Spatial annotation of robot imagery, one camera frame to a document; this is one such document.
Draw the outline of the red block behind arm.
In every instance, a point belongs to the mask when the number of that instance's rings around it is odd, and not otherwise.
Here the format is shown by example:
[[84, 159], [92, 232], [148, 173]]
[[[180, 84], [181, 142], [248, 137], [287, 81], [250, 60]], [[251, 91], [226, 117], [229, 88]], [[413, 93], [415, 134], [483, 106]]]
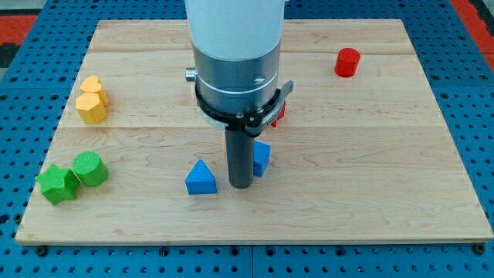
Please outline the red block behind arm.
[[282, 118], [284, 118], [285, 116], [285, 111], [286, 111], [286, 101], [283, 102], [283, 106], [282, 106], [282, 109], [280, 110], [280, 112], [278, 113], [276, 119], [271, 123], [271, 126], [272, 127], [277, 127], [278, 125], [278, 121], [281, 120]]

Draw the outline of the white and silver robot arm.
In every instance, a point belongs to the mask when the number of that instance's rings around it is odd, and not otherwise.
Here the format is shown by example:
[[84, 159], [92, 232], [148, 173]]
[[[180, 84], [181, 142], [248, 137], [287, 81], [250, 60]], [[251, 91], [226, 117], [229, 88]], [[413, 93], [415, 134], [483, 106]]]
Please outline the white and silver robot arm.
[[198, 105], [223, 124], [257, 124], [278, 101], [284, 0], [185, 0]]

